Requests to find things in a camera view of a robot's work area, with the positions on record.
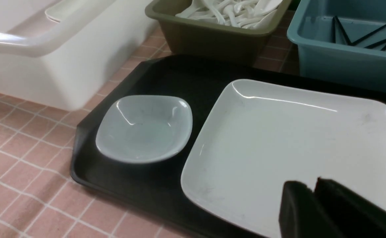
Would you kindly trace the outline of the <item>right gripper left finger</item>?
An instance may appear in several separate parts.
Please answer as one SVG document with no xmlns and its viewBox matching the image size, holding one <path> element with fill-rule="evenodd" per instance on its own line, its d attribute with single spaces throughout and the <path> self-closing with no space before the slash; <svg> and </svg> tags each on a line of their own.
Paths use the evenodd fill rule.
<svg viewBox="0 0 386 238">
<path fill-rule="evenodd" d="M 341 238 L 313 192 L 303 183 L 286 181 L 279 211 L 282 238 Z"/>
</svg>

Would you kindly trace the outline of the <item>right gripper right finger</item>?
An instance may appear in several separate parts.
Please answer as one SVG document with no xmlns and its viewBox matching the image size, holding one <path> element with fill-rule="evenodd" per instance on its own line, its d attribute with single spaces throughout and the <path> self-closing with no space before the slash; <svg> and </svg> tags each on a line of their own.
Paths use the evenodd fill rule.
<svg viewBox="0 0 386 238">
<path fill-rule="evenodd" d="M 332 179 L 318 178 L 314 194 L 346 238 L 386 238 L 384 209 Z"/>
</svg>

